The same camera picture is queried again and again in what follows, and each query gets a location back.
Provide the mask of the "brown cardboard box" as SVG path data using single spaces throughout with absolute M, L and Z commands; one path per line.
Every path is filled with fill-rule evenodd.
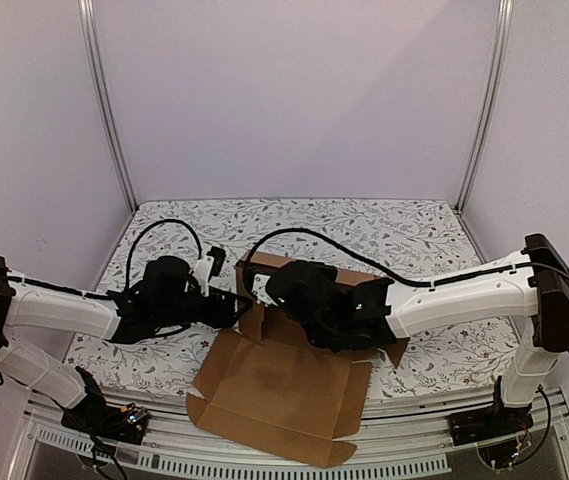
M 257 273 L 289 262 L 282 256 L 244 255 L 236 264 L 237 291 L 249 297 Z M 333 267 L 341 287 L 382 278 Z M 281 309 L 254 301 L 237 330 L 218 333 L 187 398 L 199 429 L 288 460 L 319 468 L 344 464 L 357 447 L 373 360 L 387 354 L 398 365 L 407 339 L 381 349 L 342 351 L 312 346 L 303 328 Z

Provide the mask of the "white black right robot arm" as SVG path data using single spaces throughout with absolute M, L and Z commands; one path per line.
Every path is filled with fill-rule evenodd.
M 292 261 L 248 283 L 262 303 L 281 309 L 309 343 L 340 351 L 381 349 L 417 333 L 494 317 L 526 317 L 529 324 L 501 376 L 495 403 L 481 427 L 501 436 L 531 404 L 560 354 L 569 351 L 569 268 L 542 234 L 523 249 L 448 277 L 411 280 L 388 273 L 341 287 L 337 271 Z

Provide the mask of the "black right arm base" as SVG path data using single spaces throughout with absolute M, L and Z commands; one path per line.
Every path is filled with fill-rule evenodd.
M 477 444 L 477 453 L 492 470 L 512 468 L 524 447 L 528 447 L 533 426 L 531 405 L 506 407 L 501 398 L 501 380 L 495 382 L 488 406 L 453 413 L 447 417 L 454 446 Z

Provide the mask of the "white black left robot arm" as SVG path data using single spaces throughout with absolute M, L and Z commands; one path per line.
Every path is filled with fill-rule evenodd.
M 147 263 L 134 285 L 98 294 L 17 274 L 0 256 L 0 373 L 73 409 L 90 433 L 105 433 L 113 415 L 99 401 L 101 391 L 92 377 L 20 339 L 16 328 L 81 333 L 117 345 L 170 336 L 196 323 L 231 328 L 252 301 L 211 286 L 220 268 L 211 255 L 195 265 L 162 256 Z

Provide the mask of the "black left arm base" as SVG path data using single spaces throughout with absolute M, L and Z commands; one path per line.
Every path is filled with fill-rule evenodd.
M 81 367 L 75 370 L 84 381 L 85 396 L 77 406 L 62 408 L 61 424 L 98 438 L 141 445 L 150 420 L 149 410 L 135 403 L 109 406 L 92 375 Z

